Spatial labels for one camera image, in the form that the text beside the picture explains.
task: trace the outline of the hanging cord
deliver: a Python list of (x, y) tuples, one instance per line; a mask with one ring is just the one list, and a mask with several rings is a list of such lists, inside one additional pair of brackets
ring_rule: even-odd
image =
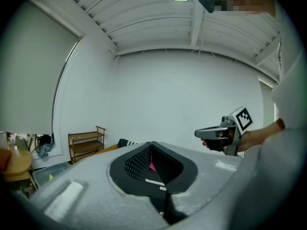
[(198, 52), (198, 56), (201, 54), (201, 48), (202, 48), (202, 45), (203, 45), (203, 37), (204, 37), (204, 32), (205, 32), (205, 15), (206, 15), (206, 11), (203, 14), (201, 46), (200, 46), (200, 50)]

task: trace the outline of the roller blind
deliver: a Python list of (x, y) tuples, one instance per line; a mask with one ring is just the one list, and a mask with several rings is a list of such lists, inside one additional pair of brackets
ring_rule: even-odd
[(56, 85), (78, 38), (29, 2), (0, 37), (0, 131), (50, 134)]
[(263, 127), (274, 122), (274, 101), (272, 100), (273, 89), (260, 82), (262, 100), (263, 100)]

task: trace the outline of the orange fabric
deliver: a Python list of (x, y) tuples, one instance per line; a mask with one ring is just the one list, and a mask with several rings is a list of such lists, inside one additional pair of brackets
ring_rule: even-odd
[(103, 150), (101, 150), (101, 151), (99, 151), (99, 152), (97, 152), (97, 153), (95, 153), (95, 154), (99, 154), (99, 153), (103, 153), (103, 152), (106, 152), (106, 151), (115, 150), (115, 149), (117, 149), (117, 148), (118, 148), (118, 145), (115, 144), (114, 146), (109, 147), (109, 148), (106, 148), (106, 149), (103, 149)]
[(0, 149), (0, 171), (6, 170), (11, 156), (11, 151), (7, 149)]

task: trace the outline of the person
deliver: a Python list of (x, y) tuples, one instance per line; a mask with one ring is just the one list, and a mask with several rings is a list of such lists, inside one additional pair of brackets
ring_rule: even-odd
[[(279, 119), (263, 129), (247, 131), (242, 136), (238, 152), (261, 145), (270, 136), (285, 129), (307, 127), (307, 60), (303, 43), (290, 17), (276, 0), (219, 0), (227, 8), (257, 14), (266, 12), (278, 23), (281, 43), (278, 48), (280, 83), (272, 99), (278, 108)], [(208, 147), (206, 140), (202, 144)]]

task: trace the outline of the brown cushion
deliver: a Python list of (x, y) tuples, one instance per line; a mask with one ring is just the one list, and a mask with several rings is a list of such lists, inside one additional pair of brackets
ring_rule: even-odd
[(0, 149), (0, 171), (6, 170), (9, 160), (11, 158), (11, 151), (7, 149)]

